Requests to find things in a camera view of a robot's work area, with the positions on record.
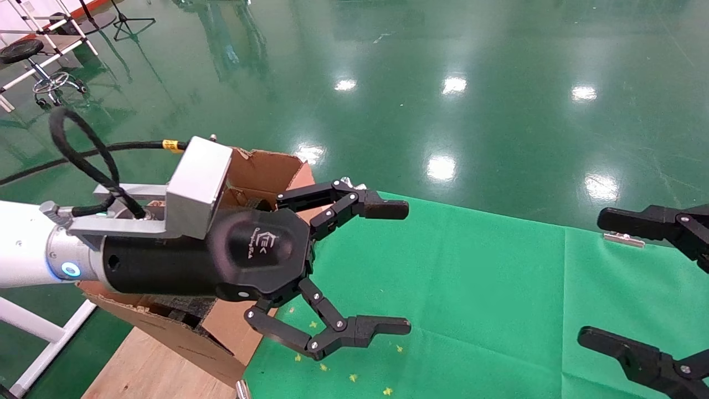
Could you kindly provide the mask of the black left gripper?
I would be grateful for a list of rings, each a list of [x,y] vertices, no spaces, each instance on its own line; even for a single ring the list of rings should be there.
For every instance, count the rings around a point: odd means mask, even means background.
[[[323,211],[305,222],[297,214]],[[322,240],[354,217],[404,220],[409,203],[342,182],[306,185],[277,195],[276,212],[255,209],[218,215],[203,239],[107,237],[106,282],[125,294],[258,300],[245,312],[257,333],[320,361],[342,347],[367,348],[377,334],[406,335],[411,324],[395,316],[344,318],[314,282],[312,240]],[[297,295],[325,324],[311,336],[269,315],[274,303]]]

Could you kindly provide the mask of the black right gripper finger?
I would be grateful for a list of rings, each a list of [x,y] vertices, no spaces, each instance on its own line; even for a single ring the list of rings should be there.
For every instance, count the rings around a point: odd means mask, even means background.
[[[633,383],[670,398],[708,398],[708,350],[676,360],[655,346],[599,328],[581,328],[580,346],[614,358]]]
[[[631,237],[666,240],[708,273],[707,205],[687,209],[648,206],[640,212],[606,207],[600,210],[597,226]]]

